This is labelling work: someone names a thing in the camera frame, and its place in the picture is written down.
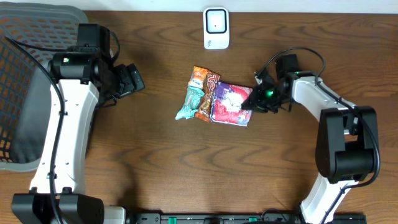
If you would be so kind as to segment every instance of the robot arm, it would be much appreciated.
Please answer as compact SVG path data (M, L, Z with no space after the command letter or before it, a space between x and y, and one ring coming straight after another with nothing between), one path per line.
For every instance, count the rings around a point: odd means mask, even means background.
M80 24L76 46L57 52L48 71L65 105L54 165L54 192L60 195L58 207L64 223L124 224L122 207L105 207L100 199L85 193L85 155L96 108L144 88L134 64L113 66L109 53L111 32L97 24ZM60 100L51 87L52 105L47 135L29 194L15 194L12 211L22 223L51 223L50 160L60 120Z
M299 103L319 121L315 149L319 173L310 194L300 205L300 216L305 223L331 222L346 193L374 172L377 162L371 133L364 130L347 106L358 111L377 141L376 112L368 106L356 107L328 88L313 72L301 71L294 54L279 57L276 68L279 85L275 86L267 70L256 74L259 86L242 107L277 113L283 103L290 102L289 110L292 103ZM357 136L357 140L346 142L348 134Z

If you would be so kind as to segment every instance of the cable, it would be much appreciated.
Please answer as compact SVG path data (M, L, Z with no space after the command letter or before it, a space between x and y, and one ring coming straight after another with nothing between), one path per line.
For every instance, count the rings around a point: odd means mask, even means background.
M47 77L49 80L50 84L53 86L58 99L60 101L60 112L59 116L60 119L58 121L58 126L57 126L57 132L55 133L55 139L54 139L54 145L51 153L51 160L50 160L50 172L49 172L49 182L50 182L50 200L51 200L51 206L52 210L54 212L55 218L57 219L59 224L63 224L62 222L62 217L61 213L59 211L59 208L57 206L57 202L55 201L55 183L54 183L54 168L55 168L55 156L57 155L57 149L58 149L58 142L60 139L60 133L61 133L61 128L62 128L62 122L63 122L63 116L65 114L65 102L62 98L61 92L57 86L57 84L52 80L50 74L48 71L38 62L33 56L31 56L30 53L28 53L25 49L23 49L21 46L18 45L18 42L6 37L6 40L12 44L16 49L20 50L24 55L26 55L31 61L33 61L36 66L44 73L44 75Z
M291 50L307 50L307 51L310 51L310 52L314 53L315 55L317 55L317 56L322 60L322 69L318 72L318 76L320 76L321 73L322 73L322 72L324 71L324 69L326 68L325 59L322 57L322 55L320 55L320 53L318 53L318 52L316 52L316 51L314 51L314 50L312 50L312 49L310 49L310 48L308 48L308 47L291 47L291 48L289 48L289 49L283 50L283 51L281 51L281 52L275 54L271 59L269 59L269 61L266 63L266 65L265 65L265 66L261 69L261 71L260 71L259 73L257 73L257 74L261 74L261 73L268 67L268 65L269 65L276 57L278 57L279 55L281 55L281 54L283 54L283 53L285 53L285 52L291 51Z
M46 48L46 47L37 47L37 46L33 46L33 45L29 45L29 44L25 44L22 42L19 42L18 40L12 40L15 43L17 43L18 45L24 46L24 47L28 47L28 48L32 48L32 49L36 49L36 50L43 50L43 51L49 51L49 52L65 52L67 50L65 49L50 49L50 48Z
M265 210L260 216L262 221L265 221L264 220L265 215L267 213L269 213L270 211L276 211L277 213L279 213L282 216L282 218L285 220L285 222L288 222L288 220L285 218L284 214L279 209L276 209L276 208L268 208L267 210Z
M117 103L118 103L118 99L117 99L114 95L112 95L112 100L113 100L113 103L104 105L104 104L106 103L106 101L105 101L105 102L103 102L101 105L96 106L96 107L95 107L95 110L100 109L100 108L107 108L107 107L116 106Z
M321 224L324 224L324 222L326 221L328 215L329 215L330 212L334 209L334 207L336 206L336 204L337 204L337 202L339 201L339 199L341 198L341 196L342 196L343 194L345 194L345 190L347 190L347 189L353 189L353 188L358 188L358 187L365 187L365 186L367 186L367 185L373 183L373 182L377 179L377 177L378 177L378 175L379 175L379 173L380 173L380 166L381 166L381 165L380 165L380 163L381 163L381 160L380 160L380 151L379 151L379 146L377 145L376 138L374 137L374 135L373 135L373 133L372 133L372 131L371 131L369 125L368 125L367 122L362 118L362 116L361 116L353 107L351 107L349 104L345 103L341 97L340 97L340 98L337 98L335 95L333 95L332 93L330 93L327 89L325 89L322 85L320 85L322 82L321 82L321 81L318 81L318 78L319 78L319 76L321 75L321 73L325 70L325 68L326 68L326 62L325 62L325 59L324 59L318 52L316 52L316 51L314 51L314 50L312 50L312 49L310 49L310 48L307 48L307 47L292 47L292 48L283 50L283 51L281 51L281 52L275 54L275 55L266 63L266 65L262 68L262 70L261 70L258 74L261 74L265 69L267 69L268 65L269 65L276 57L278 57L280 54L283 54L283 53L288 52L288 51L290 51L290 50L307 50L307 51L310 51L310 52L314 53L315 55L317 55L317 56L321 59L321 61L322 61L322 69L321 69L317 74L315 74L315 85L317 85L317 86L318 86L323 92L325 92L327 95L329 95L330 97L332 97L332 98L336 101L336 103L339 103L339 104L341 104L341 105L347 107L347 109L348 109L355 117L358 118L358 121L363 125L363 127L364 127L365 130L366 130L366 132L368 132L368 134L370 135L371 140L372 140L372 145L373 145L373 148L374 148L374 149L373 149L373 156L374 156L374 158L375 158L375 160L376 160L376 164L375 164L375 169L374 169L373 176L372 176L368 181L366 181L366 182L363 182L363 183L360 183L360 184L357 184L357 185L347 185L347 186L342 187L342 188L340 189L339 194L337 195L337 197L336 197L335 200L333 201L332 205L331 205L330 208L325 212L325 215L324 215L323 218L322 218Z
M118 46L118 51L116 52L116 54L112 58L112 63L114 63L118 59L119 54L120 54L120 43L119 43L118 37L116 37L116 34L114 32L111 32L111 34L112 34L113 38L116 41L116 45Z

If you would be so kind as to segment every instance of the colorful snack wrapper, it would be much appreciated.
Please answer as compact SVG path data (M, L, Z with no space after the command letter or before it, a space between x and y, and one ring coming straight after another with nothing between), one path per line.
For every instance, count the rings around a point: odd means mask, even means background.
M214 91L217 83L220 80L220 75L215 72L207 73L207 87L203 103L200 105L199 110L195 113L195 117L210 122L211 101L213 99Z
M196 87L196 88L199 88L202 90L203 82L205 81L205 78L206 78L206 75L208 72L210 72L210 70L194 66L193 71L192 71L191 80L189 80L188 86Z
M175 119L190 119L195 116L195 113L198 111L198 106L201 98L205 95L205 93L195 87L188 87L187 96L185 97L185 103L182 106L181 110L177 113Z
M241 105L251 92L248 87L218 82L211 107L211 121L247 126L252 111L242 110Z

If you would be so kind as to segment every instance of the white device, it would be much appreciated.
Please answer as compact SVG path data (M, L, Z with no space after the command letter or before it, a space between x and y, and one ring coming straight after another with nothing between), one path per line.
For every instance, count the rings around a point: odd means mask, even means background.
M206 49L225 49L229 45L229 15L224 7L209 7L203 12Z

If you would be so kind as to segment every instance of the orange wrapper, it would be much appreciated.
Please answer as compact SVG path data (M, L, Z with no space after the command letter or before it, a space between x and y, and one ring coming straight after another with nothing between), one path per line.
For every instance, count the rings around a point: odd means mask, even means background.
M191 80L188 82L188 86L190 87L196 87L199 89L203 89L203 82L205 82L205 78L207 76L207 73L211 72L208 69L201 68L194 66L193 71L192 71L192 76Z
M209 73L207 73L206 93L203 103L200 105L198 112L195 113L196 118L210 122L211 101L213 100L214 90L217 87L220 77L221 76L215 72L209 71Z

